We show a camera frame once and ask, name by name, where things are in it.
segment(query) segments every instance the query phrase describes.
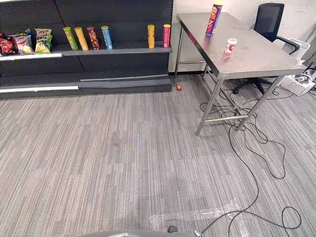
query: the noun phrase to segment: shelf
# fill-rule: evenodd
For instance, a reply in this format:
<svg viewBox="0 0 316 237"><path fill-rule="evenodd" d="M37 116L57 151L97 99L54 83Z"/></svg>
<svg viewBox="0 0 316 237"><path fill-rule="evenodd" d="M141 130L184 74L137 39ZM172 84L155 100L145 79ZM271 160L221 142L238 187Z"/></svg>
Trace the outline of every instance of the shelf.
<svg viewBox="0 0 316 237"><path fill-rule="evenodd" d="M2 56L0 61L14 61L39 58L61 58L70 56L88 56L88 55L104 55L104 54L137 54L137 53L171 53L172 48L162 47L162 41L156 41L155 48L147 48L147 42L117 42L114 43L114 49L107 50L101 44L99 50L72 50L69 44L56 45L52 48L53 53L50 54L32 54L32 55L11 55Z"/></svg>
<svg viewBox="0 0 316 237"><path fill-rule="evenodd" d="M92 78L102 76L99 73L95 75L88 73L88 75ZM133 77L129 80L124 77L115 79L102 77L101 80L95 81L81 80L86 76L85 73L66 73L2 77L0 99L98 93L164 92L171 90L171 81L168 74Z"/></svg>
<svg viewBox="0 0 316 237"><path fill-rule="evenodd" d="M30 54L30 55L10 55L0 57L0 61L15 61L26 59L39 59L39 58L61 58L61 53L49 53L49 54Z"/></svg>
<svg viewBox="0 0 316 237"><path fill-rule="evenodd" d="M33 1L33 0L0 0L0 3L15 2L15 1Z"/></svg>
<svg viewBox="0 0 316 237"><path fill-rule="evenodd" d="M147 42L115 42L112 50L107 50L101 44L99 50L71 50L69 44L59 45L55 47L55 51L62 53L65 57L68 56L85 56L85 55L102 55L102 54L135 54L135 53L170 53L172 48L162 47L162 41L157 41L155 48L148 48Z"/></svg>

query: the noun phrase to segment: table top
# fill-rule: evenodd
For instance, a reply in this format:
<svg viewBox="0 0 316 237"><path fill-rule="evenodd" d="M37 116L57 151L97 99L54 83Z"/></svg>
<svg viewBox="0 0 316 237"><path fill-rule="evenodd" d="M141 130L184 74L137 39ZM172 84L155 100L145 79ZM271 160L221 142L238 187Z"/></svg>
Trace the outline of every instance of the table top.
<svg viewBox="0 0 316 237"><path fill-rule="evenodd" d="M177 18L217 78L239 79L296 75L304 65L226 12L214 35L205 34L210 13L184 13ZM231 56L223 52L228 38L237 39Z"/></svg>

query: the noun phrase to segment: striped carpet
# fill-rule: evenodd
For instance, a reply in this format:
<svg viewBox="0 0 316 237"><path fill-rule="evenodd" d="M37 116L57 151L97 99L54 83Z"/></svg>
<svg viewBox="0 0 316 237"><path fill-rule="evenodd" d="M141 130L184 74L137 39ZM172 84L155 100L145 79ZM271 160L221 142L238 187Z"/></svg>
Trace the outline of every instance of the striped carpet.
<svg viewBox="0 0 316 237"><path fill-rule="evenodd" d="M255 182L230 146L229 126L209 123L195 136L206 96L199 75L178 79L182 91L168 93L1 100L0 236L75 237L100 229L166 231L169 225L193 236L219 215L249 206ZM291 95L278 91L273 97ZM232 99L242 104L258 95L248 86ZM245 149L241 132L232 133L236 151L258 179L259 198L249 211L282 224L283 208L295 207L302 225L288 231L291 237L316 235L315 114L311 94L259 108L258 127L286 147L283 180ZM282 175L280 146L254 139L247 144ZM204 237L227 236L233 216ZM284 223L298 224L294 211L286 211ZM287 235L244 213L231 236Z"/></svg>

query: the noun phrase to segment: chip can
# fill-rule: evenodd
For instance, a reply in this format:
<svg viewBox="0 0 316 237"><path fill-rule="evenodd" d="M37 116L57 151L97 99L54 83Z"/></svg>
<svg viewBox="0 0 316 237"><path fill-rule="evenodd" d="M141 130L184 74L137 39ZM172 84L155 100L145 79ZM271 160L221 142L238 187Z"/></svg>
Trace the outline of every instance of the chip can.
<svg viewBox="0 0 316 237"><path fill-rule="evenodd" d="M155 26L154 25L148 25L148 48L154 48L155 47Z"/></svg>
<svg viewBox="0 0 316 237"><path fill-rule="evenodd" d="M214 2L206 29L206 34L209 36L212 36L214 34L214 30L216 28L219 15L221 14L222 7L223 4L220 1Z"/></svg>
<svg viewBox="0 0 316 237"><path fill-rule="evenodd" d="M84 35L83 35L83 31L81 27L76 27L75 28L75 32L76 35L78 37L79 43L81 45L82 50L87 51L89 50L88 45L87 45L87 41L85 41Z"/></svg>
<svg viewBox="0 0 316 237"><path fill-rule="evenodd" d="M78 45L76 43L76 40L75 40L75 37L71 31L71 28L69 26L67 27L64 27L64 32L65 32L65 35L69 41L69 44L71 46L71 49L72 50L78 50Z"/></svg>
<svg viewBox="0 0 316 237"><path fill-rule="evenodd" d="M97 34L94 31L94 27L93 26L87 27L87 31L89 33L89 37L90 37L93 49L100 49L100 44L97 38Z"/></svg>
<svg viewBox="0 0 316 237"><path fill-rule="evenodd" d="M102 30L103 38L105 41L105 45L107 46L107 49L109 50L113 49L109 27L101 26L101 30Z"/></svg>
<svg viewBox="0 0 316 237"><path fill-rule="evenodd" d="M163 25L163 47L169 48L170 45L170 28L169 24Z"/></svg>

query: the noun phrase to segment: purple pringles can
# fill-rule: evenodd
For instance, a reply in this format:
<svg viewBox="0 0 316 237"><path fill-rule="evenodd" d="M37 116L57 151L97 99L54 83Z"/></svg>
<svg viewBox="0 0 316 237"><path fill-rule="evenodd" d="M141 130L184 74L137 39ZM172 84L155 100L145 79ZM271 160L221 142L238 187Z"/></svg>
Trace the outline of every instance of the purple pringles can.
<svg viewBox="0 0 316 237"><path fill-rule="evenodd" d="M218 22L219 15L221 14L223 4L220 1L216 1L213 5L211 16L209 17L206 34L212 36Z"/></svg>

